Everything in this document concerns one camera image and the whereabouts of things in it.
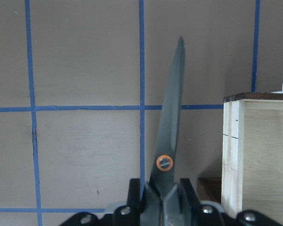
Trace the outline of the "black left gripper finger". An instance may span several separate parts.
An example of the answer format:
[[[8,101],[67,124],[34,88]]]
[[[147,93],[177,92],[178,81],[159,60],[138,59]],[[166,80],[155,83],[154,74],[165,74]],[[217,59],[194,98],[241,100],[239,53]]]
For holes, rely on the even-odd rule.
[[[202,204],[188,178],[180,179],[163,198],[164,226],[223,226],[220,211]]]

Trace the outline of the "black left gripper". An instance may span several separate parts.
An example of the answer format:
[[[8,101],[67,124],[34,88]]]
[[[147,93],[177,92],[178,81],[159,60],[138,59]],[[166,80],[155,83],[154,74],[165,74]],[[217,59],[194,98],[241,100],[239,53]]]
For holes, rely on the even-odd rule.
[[[145,184],[140,191],[140,179],[132,178],[126,205],[114,210],[113,214],[106,214],[99,219],[96,215],[81,212],[73,215],[63,226],[159,226],[160,225],[160,197]],[[188,214],[186,220],[181,220],[176,226],[279,226],[280,223],[257,212],[243,211],[234,219],[216,210],[205,213],[195,210]]]

